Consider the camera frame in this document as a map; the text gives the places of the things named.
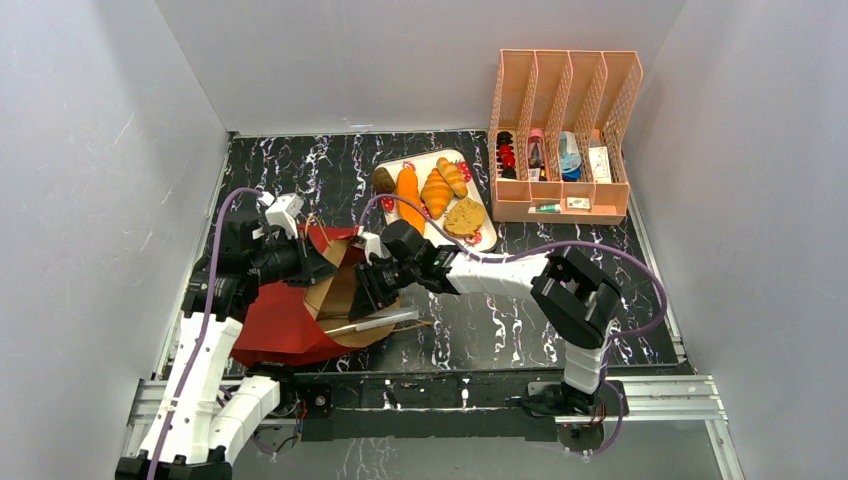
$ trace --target food tray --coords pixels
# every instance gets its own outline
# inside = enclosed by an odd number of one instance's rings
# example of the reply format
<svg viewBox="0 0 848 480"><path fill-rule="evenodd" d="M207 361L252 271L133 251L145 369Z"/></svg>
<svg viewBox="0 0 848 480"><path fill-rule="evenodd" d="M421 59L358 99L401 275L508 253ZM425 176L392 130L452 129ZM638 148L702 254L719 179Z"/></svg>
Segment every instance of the food tray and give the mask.
<svg viewBox="0 0 848 480"><path fill-rule="evenodd" d="M404 167L405 164L410 164L415 168L415 173L418 176L418 191L420 192L422 188L424 188L424 183L427 181L427 175L430 174L430 171L436 168L436 162L439 158L445 157L451 163L459 163L464 162L465 158L456 150L446 149L439 150L436 152L425 153L423 155L415 155L412 157L400 158L397 160L392 160L389 162L384 162L379 164L378 166L384 167L388 170L389 174L391 174L392 178L397 181L397 175L400 173L400 170ZM468 187L468 196L479 203L480 205L485 206L483 203L482 197L480 197L480 192L477 190L477 185L473 180L466 182L466 186ZM444 225L445 218L451 209L459 202L459 198L454 196L453 200L448 204L448 208L445 210L445 213L442 214L437 220L435 220L436 224L440 227ZM398 214L398 206L395 202L395 208L393 212L386 212L383 210L386 223L392 223L395 220L400 218ZM424 226L424 238L433 242L434 245L449 245L450 240L442 237L436 229L433 228L429 223ZM492 219L489 217L489 212L486 212L486 220L483 222L483 225L480 227L480 242L476 245L473 244L473 239L458 239L463 241L464 245L468 247L470 250L478 251L478 252L487 252L495 247L495 244L498 241L498 234L495 231L494 225L492 225Z"/></svg>

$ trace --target marble table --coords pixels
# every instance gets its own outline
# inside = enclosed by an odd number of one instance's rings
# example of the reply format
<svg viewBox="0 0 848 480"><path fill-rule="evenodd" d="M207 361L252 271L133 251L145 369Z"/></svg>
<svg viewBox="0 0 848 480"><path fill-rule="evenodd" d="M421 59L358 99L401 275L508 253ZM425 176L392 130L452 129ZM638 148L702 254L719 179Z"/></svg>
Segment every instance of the marble table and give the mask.
<svg viewBox="0 0 848 480"><path fill-rule="evenodd" d="M444 148L463 154L491 213L484 131L236 137L218 202L220 206L230 191L241 186L261 186L276 194L297 192L305 199L304 213L319 215L328 226L350 227L373 195L370 175L378 164ZM234 208L253 208L252 200L237 201ZM383 220L374 212L369 222L369 229L379 231ZM580 239L644 258L630 218L616 226L495 222L495 228L499 240L494 252L517 253L545 242ZM647 278L618 257L597 250L585 253L622 285L625 318L616 328L648 323L657 302ZM405 306L417 306L432 319L432 328L394 333L369 348L305 370L500 369L564 362L563 340L531 302L486 294L433 295L417 286L407 288L402 299ZM668 330L661 327L644 337L619 341L611 363L675 364L677 358ZM228 375L240 373L236 365Z"/></svg>

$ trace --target orange carrot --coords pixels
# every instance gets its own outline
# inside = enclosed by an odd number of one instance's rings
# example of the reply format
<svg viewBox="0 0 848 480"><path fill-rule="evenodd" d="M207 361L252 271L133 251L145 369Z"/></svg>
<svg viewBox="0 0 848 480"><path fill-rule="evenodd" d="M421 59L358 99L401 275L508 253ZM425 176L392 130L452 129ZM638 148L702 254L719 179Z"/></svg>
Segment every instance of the orange carrot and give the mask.
<svg viewBox="0 0 848 480"><path fill-rule="evenodd" d="M415 174L415 170L411 168L401 169L398 173L395 193L397 193L397 196L409 200L413 205L421 205L421 197L418 194L418 175ZM425 220L420 213L403 202L398 202L398 213L400 218L409 222L420 234L424 235Z"/></svg>

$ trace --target cookie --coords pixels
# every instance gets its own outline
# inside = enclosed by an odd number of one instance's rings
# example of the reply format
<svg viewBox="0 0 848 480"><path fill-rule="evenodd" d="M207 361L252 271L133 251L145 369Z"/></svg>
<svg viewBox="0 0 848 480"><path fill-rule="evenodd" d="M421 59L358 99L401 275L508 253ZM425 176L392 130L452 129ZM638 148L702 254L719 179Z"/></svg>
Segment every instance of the cookie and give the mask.
<svg viewBox="0 0 848 480"><path fill-rule="evenodd" d="M486 208L470 197L465 197L448 212L444 228L454 237L469 237L474 235L485 221Z"/></svg>

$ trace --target croissant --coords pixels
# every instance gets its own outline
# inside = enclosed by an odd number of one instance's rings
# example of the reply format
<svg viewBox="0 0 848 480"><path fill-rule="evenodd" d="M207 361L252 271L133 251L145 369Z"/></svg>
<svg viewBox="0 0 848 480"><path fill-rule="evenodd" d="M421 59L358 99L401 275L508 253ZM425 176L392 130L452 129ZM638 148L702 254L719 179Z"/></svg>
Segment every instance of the croissant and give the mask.
<svg viewBox="0 0 848 480"><path fill-rule="evenodd" d="M445 213L451 199L453 199L453 191L448 182L442 178L439 170L434 168L427 176L424 188L421 189L421 200L424 200L424 204L427 205L427 209L430 210L430 214L435 219Z"/></svg>
<svg viewBox="0 0 848 480"><path fill-rule="evenodd" d="M442 174L445 181L450 185L453 193L459 198L465 198L468 195L468 187L465 186L465 175L459 171L456 165L450 163L447 158L442 157L436 162L439 168L439 173Z"/></svg>

